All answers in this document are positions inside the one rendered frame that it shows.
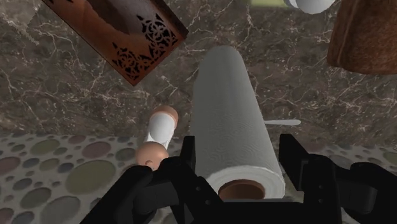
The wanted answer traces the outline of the white paper towel roll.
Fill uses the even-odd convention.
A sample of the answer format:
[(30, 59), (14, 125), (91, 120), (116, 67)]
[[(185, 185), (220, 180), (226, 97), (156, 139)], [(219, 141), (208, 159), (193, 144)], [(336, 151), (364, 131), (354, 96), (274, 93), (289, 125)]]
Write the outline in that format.
[(193, 85), (197, 175), (222, 199), (281, 199), (285, 181), (240, 53), (210, 49)]

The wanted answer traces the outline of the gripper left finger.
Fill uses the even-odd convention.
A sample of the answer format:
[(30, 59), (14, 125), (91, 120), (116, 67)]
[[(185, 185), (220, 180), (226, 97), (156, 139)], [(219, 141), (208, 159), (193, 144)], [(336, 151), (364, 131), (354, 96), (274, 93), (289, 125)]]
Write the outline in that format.
[(157, 170), (127, 169), (80, 224), (149, 224), (170, 207), (177, 224), (220, 224), (223, 201), (195, 174), (195, 138), (186, 136), (180, 155), (165, 158)]

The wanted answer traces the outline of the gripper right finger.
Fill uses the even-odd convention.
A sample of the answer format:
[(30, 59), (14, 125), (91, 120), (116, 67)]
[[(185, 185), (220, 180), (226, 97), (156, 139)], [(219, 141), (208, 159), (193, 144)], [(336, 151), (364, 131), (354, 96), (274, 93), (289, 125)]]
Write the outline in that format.
[(356, 162), (344, 169), (308, 153), (291, 134), (279, 137), (279, 161), (304, 193), (307, 224), (342, 224), (343, 211), (359, 224), (397, 224), (397, 176), (381, 166)]

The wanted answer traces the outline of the brown ornate cutwork box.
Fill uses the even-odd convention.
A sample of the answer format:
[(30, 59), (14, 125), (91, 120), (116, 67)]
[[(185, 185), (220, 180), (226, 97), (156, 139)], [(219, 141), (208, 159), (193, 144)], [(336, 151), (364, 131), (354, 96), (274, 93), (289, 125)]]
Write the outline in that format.
[(133, 86), (188, 35), (164, 0), (42, 1)]

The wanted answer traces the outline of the brown robot stand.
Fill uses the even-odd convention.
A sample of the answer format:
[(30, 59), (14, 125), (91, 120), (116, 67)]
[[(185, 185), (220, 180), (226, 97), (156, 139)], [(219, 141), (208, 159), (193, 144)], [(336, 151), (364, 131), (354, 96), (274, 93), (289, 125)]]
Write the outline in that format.
[(341, 0), (327, 62), (361, 74), (397, 74), (397, 0)]

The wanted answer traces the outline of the white flat utensil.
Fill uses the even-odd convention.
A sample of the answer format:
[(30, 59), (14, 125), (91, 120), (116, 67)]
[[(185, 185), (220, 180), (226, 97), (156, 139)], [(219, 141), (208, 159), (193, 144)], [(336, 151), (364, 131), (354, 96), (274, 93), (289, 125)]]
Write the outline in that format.
[(289, 120), (265, 120), (264, 124), (266, 125), (287, 125), (287, 126), (296, 126), (300, 125), (301, 121), (297, 119), (289, 119)]

